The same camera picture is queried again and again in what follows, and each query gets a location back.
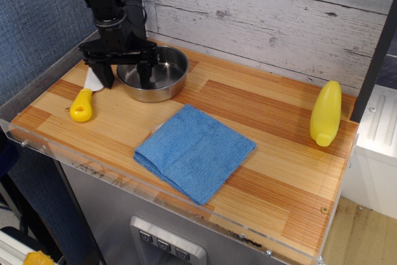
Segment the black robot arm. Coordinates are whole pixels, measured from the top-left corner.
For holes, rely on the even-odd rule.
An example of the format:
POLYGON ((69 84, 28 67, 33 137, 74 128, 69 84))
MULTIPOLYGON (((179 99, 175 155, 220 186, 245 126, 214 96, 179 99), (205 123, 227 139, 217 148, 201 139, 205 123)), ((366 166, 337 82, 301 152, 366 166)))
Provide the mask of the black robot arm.
POLYGON ((135 34, 136 27, 142 27, 147 20, 146 12, 133 22, 127 6, 141 7, 131 0, 84 0, 91 9, 93 21, 99 31, 97 40, 78 46, 85 64, 90 67, 105 88, 114 83, 112 65, 135 65, 141 88, 150 87, 152 69, 158 64, 157 45, 135 34))

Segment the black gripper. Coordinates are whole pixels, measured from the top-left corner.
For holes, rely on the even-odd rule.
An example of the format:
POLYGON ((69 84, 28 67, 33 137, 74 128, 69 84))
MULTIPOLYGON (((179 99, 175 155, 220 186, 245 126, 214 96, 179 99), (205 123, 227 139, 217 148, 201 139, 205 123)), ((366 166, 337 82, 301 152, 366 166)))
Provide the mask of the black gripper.
POLYGON ((159 62, 157 45, 137 37, 128 21, 95 21, 99 38, 78 46, 89 64, 88 88, 111 89, 114 74, 110 65, 135 65, 142 89, 151 89, 152 66, 159 62))

